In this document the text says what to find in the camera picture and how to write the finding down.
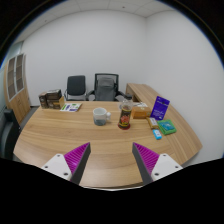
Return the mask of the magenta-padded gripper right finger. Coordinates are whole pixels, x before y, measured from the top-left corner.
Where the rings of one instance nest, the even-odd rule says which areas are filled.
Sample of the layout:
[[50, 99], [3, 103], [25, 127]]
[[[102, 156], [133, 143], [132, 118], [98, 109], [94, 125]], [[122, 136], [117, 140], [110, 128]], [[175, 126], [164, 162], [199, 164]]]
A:
[[143, 185], [152, 183], [182, 169], [182, 166], [168, 154], [157, 154], [138, 143], [133, 143], [132, 153], [138, 165]]

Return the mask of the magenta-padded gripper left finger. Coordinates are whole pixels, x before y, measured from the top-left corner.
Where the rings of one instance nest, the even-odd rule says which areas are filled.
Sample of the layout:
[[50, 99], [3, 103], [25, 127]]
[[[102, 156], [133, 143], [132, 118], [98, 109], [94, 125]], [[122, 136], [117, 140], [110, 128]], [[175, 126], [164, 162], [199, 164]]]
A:
[[56, 154], [42, 166], [42, 169], [78, 185], [90, 153], [90, 143], [87, 142], [66, 154]]

